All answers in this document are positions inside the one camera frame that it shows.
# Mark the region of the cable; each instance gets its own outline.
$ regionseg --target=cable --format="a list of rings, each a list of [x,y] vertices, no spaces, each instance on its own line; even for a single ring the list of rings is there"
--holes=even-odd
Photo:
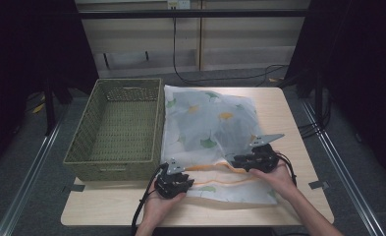
[[[324,129],[327,127],[327,125],[331,119],[331,104],[332,104],[332,99],[329,96],[328,101],[327,101],[326,111],[323,114],[323,117],[324,117],[324,119],[323,119],[324,123],[323,124],[320,124],[318,122],[314,122],[311,124],[298,126],[303,139],[307,139],[309,137],[312,137],[312,136],[320,133],[321,131],[324,131]]]
[[[147,184],[146,190],[144,191],[143,197],[141,200],[139,200],[139,205],[137,208],[137,211],[135,212],[134,218],[132,219],[132,236],[135,236],[137,233],[137,221],[138,221],[138,216],[140,214],[141,209],[143,208],[144,203],[146,202],[147,197],[154,191],[148,193],[150,186],[152,185],[153,180],[155,179],[155,176],[158,174],[159,170],[163,167],[163,165],[159,165],[158,168],[156,168],[155,172],[153,173],[152,177],[149,180],[149,184]]]
[[[36,93],[36,94],[33,95],[32,97],[29,97],[29,98],[27,99],[27,101],[34,100],[35,98],[37,98],[37,97],[40,96],[41,94],[42,94],[42,91]]]
[[[288,165],[288,168],[290,169],[290,172],[291,172],[291,178],[293,179],[294,184],[297,186],[297,175],[294,173],[294,168],[293,168],[293,165],[291,164],[291,160],[281,152],[276,152],[276,154],[280,159],[282,159]]]
[[[255,75],[255,76],[248,76],[248,77],[210,78],[210,79],[200,79],[200,80],[194,80],[194,81],[187,80],[187,79],[183,78],[178,73],[178,71],[177,71],[176,57],[175,57],[175,51],[176,51],[175,50],[175,41],[176,41],[176,34],[177,34],[177,18],[173,18],[173,22],[174,22],[174,34],[173,34],[172,64],[173,64],[173,67],[174,67],[175,74],[178,76],[178,78],[180,78],[181,81],[183,81],[186,84],[197,86],[197,87],[203,87],[203,85],[196,84],[196,83],[197,82],[209,82],[209,81],[248,80],[248,79],[254,79],[254,78],[257,78],[257,77],[263,77],[264,76],[265,77],[264,80],[255,86],[255,87],[259,87],[263,83],[265,83],[265,81],[267,80],[267,75],[268,74],[270,74],[272,72],[275,72],[275,71],[278,71],[278,70],[280,70],[280,69],[282,69],[284,67],[288,67],[288,65],[270,65],[267,68],[265,68],[265,72],[263,74],[259,74],[259,75]],[[278,68],[268,72],[267,70],[269,68],[271,68],[271,67],[278,67]]]

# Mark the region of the wicker basket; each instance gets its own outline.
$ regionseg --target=wicker basket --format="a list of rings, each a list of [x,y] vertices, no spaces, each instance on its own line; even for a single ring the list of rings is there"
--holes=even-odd
[[[64,165],[84,181],[150,179],[160,161],[164,112],[160,79],[98,80]]]

